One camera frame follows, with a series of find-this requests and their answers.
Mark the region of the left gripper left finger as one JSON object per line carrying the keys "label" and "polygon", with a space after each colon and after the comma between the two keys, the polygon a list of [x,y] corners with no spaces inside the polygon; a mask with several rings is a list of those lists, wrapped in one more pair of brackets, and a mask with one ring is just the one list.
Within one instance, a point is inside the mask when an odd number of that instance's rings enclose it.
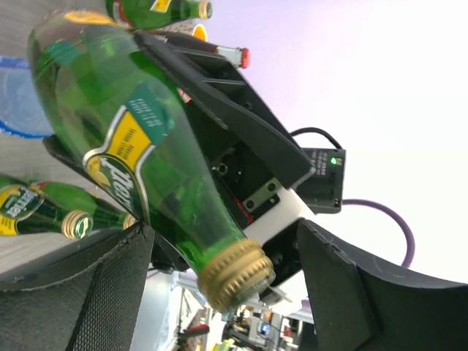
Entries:
{"label": "left gripper left finger", "polygon": [[116,233],[54,265],[1,283],[2,350],[129,350],[154,231]]}

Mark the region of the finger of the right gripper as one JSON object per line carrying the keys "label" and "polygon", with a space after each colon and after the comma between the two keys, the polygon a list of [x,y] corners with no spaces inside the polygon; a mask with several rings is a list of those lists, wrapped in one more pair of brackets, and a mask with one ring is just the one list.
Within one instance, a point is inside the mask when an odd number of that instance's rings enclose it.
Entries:
{"label": "finger of the right gripper", "polygon": [[133,39],[196,106],[242,140],[283,187],[295,188],[315,174],[310,158],[224,56],[178,47],[143,30],[134,31]]}
{"label": "finger of the right gripper", "polygon": [[[55,135],[46,137],[42,143],[53,158],[79,175],[84,175],[84,172],[73,164],[71,156]],[[135,223],[135,218],[131,214],[118,209],[105,199],[89,193],[82,187],[61,181],[43,181],[42,192],[63,208],[79,209],[90,213],[94,218],[96,230],[125,230]],[[164,273],[170,273],[174,270],[182,272],[189,269],[184,258],[158,233],[155,234],[151,264],[154,269]]]}

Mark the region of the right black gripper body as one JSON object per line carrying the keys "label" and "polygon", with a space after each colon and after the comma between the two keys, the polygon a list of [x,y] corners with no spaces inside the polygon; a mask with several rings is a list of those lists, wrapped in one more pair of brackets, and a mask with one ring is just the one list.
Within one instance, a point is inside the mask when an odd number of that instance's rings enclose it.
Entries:
{"label": "right black gripper body", "polygon": [[295,224],[314,214],[293,189],[280,184],[245,142],[222,129],[194,102],[185,108],[224,203],[245,235],[256,240],[272,260],[276,274],[272,285],[288,288],[301,271]]}

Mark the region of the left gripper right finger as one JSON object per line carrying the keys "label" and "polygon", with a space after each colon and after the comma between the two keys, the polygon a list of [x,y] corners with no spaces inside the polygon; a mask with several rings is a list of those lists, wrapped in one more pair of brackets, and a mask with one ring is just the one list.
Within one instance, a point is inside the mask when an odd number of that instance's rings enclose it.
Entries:
{"label": "left gripper right finger", "polygon": [[467,285],[402,268],[310,220],[298,249],[319,350],[466,350]]}

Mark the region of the green glass bottle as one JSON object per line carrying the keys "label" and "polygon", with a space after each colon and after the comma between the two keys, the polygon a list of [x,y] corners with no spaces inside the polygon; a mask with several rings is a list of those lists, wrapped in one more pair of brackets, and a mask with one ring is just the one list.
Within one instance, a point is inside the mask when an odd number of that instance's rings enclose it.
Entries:
{"label": "green glass bottle", "polygon": [[74,163],[168,241],[225,312],[273,281],[225,207],[176,86],[109,17],[59,10],[32,30],[36,92]]}
{"label": "green glass bottle", "polygon": [[125,230],[136,222],[133,215],[118,210],[108,201],[93,196],[79,186],[57,181],[43,181],[33,186],[63,208],[90,213],[94,219],[94,228],[97,230]]}
{"label": "green glass bottle", "polygon": [[1,235],[61,233],[69,239],[88,236],[92,215],[67,210],[40,190],[10,175],[1,174]]}
{"label": "green glass bottle", "polygon": [[212,16],[210,1],[107,0],[107,14],[127,29],[158,29],[184,20],[207,20]]}

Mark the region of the Pocari Sweat plastic bottle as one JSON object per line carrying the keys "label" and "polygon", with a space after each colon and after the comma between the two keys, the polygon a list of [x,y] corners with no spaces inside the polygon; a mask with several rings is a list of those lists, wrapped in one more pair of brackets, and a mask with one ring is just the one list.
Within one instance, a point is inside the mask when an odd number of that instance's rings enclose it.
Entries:
{"label": "Pocari Sweat plastic bottle", "polygon": [[1,57],[1,133],[25,139],[53,134],[33,87],[27,59]]}

